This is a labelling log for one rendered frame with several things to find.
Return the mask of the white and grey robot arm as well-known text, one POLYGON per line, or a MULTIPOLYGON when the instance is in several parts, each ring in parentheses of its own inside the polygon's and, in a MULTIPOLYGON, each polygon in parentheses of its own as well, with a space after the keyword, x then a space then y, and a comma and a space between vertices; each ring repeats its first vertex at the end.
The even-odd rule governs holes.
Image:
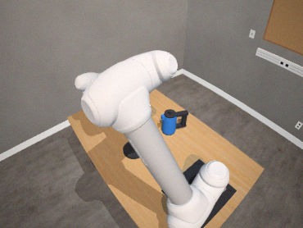
POLYGON ((149 93, 171 79, 177 69, 169 52, 150 51, 102 73, 78 75, 75 87, 83 93, 81 106, 86 117, 94 125, 124 133, 168 197, 168 227, 201 228, 226 190, 229 171, 222 162, 210 161, 189 184, 153 121, 149 93))

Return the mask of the black round disc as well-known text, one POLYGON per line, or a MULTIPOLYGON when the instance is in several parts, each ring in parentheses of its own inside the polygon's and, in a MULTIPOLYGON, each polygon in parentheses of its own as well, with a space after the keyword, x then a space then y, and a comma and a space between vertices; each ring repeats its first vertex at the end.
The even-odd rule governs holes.
POLYGON ((124 155, 127 158, 130 158, 130 159, 138 159, 139 158, 138 155, 133 150, 133 147, 131 147, 131 144, 129 142, 124 145, 123 152, 124 152, 124 155))

